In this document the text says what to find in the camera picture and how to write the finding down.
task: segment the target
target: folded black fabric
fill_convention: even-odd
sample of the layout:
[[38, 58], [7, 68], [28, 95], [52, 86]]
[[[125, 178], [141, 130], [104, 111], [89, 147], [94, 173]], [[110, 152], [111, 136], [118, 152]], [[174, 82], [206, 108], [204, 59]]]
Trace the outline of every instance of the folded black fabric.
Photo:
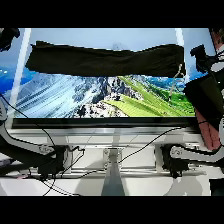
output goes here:
[[26, 67], [40, 73], [85, 77], [130, 74], [174, 77], [180, 64], [181, 72], [185, 74], [184, 48], [175, 44], [133, 52], [54, 45], [37, 41], [36, 45], [32, 45]]
[[219, 131], [224, 114], [223, 96], [213, 77], [207, 75], [187, 83], [184, 93], [201, 115]]

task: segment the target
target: monitor screen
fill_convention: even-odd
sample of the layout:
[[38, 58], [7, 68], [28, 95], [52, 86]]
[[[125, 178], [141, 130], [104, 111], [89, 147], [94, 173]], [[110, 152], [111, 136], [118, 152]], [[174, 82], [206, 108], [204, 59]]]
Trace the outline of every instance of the monitor screen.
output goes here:
[[[0, 53], [0, 91], [10, 100], [21, 36], [8, 52]], [[196, 70], [190, 50], [200, 44], [206, 53], [215, 50], [207, 28], [181, 29], [185, 50], [185, 78], [129, 75], [81, 77], [43, 74], [24, 67], [16, 108], [30, 118], [194, 117], [194, 108], [183, 93], [186, 82], [203, 75]], [[32, 28], [25, 62], [37, 40], [87, 48], [140, 51], [163, 44], [179, 44], [175, 28]], [[172, 97], [169, 94], [172, 86]], [[18, 112], [11, 116], [23, 118]]]

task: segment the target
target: drawstring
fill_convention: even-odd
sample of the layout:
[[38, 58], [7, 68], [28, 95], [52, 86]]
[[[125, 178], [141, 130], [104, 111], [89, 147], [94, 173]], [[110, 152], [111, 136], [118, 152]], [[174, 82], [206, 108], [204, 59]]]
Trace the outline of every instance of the drawstring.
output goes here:
[[175, 83], [176, 83], [176, 80], [175, 80], [176, 77], [177, 77], [179, 74], [182, 75], [183, 78], [184, 78], [184, 76], [185, 76], [183, 73], [180, 72], [180, 71], [181, 71], [181, 67], [182, 67], [182, 64], [179, 65], [179, 70], [178, 70], [177, 74], [173, 77], [173, 84], [172, 84], [172, 87], [171, 87], [171, 89], [170, 89], [170, 94], [169, 94], [169, 100], [168, 100], [168, 102], [170, 102], [171, 97], [172, 97], [172, 94], [173, 94], [174, 86], [175, 86]]

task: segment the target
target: grassy slope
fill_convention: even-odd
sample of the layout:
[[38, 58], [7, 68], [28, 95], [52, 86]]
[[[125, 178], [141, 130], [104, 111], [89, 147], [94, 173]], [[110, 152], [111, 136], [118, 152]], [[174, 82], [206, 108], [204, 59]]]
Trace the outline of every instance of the grassy slope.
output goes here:
[[166, 102], [169, 91], [156, 88], [150, 85], [147, 88], [143, 84], [136, 81], [136, 85], [132, 83], [128, 77], [119, 77], [128, 86], [136, 92], [142, 94], [144, 100], [136, 100], [128, 96], [122, 95], [122, 101], [104, 101], [110, 105], [116, 106], [130, 117], [157, 117], [157, 116], [194, 116], [194, 110], [186, 97], [179, 93], [173, 93], [172, 105]]

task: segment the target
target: mountain wallpaper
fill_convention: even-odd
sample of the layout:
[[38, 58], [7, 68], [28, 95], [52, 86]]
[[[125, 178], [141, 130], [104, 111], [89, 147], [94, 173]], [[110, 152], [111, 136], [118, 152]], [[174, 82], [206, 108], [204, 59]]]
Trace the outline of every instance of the mountain wallpaper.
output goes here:
[[[113, 50], [122, 50], [114, 44]], [[0, 66], [0, 91], [9, 101], [16, 68]], [[195, 65], [189, 79], [203, 76]], [[183, 93], [183, 79], [129, 75], [123, 77], [41, 74], [24, 68], [16, 108], [30, 118], [186, 117], [194, 108]], [[15, 117], [23, 115], [15, 112]]]

